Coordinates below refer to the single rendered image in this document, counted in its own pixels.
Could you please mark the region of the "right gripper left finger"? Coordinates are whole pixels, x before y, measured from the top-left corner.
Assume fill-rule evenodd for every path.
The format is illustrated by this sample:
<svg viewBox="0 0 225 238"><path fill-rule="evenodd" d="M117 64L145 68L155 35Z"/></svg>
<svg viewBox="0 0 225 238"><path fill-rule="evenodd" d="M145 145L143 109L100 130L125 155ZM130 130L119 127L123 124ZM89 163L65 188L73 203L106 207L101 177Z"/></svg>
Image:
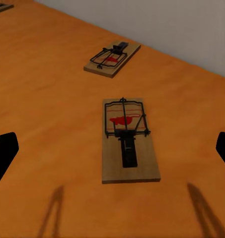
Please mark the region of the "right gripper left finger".
<svg viewBox="0 0 225 238"><path fill-rule="evenodd" d="M15 132L0 135L0 180L19 151Z"/></svg>

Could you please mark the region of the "mousetrap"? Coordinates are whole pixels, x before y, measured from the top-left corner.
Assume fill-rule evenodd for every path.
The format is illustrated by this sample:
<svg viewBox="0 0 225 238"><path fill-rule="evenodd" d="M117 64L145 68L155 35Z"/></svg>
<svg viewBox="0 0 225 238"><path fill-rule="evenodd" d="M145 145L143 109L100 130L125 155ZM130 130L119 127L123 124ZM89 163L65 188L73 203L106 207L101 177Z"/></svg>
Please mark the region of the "mousetrap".
<svg viewBox="0 0 225 238"><path fill-rule="evenodd" d="M115 40L93 57L83 70L113 78L140 48L140 44Z"/></svg>
<svg viewBox="0 0 225 238"><path fill-rule="evenodd" d="M6 11L8 9L13 8L13 4L8 4L8 3L0 3L0 12Z"/></svg>
<svg viewBox="0 0 225 238"><path fill-rule="evenodd" d="M143 98L102 99L102 184L160 182Z"/></svg>

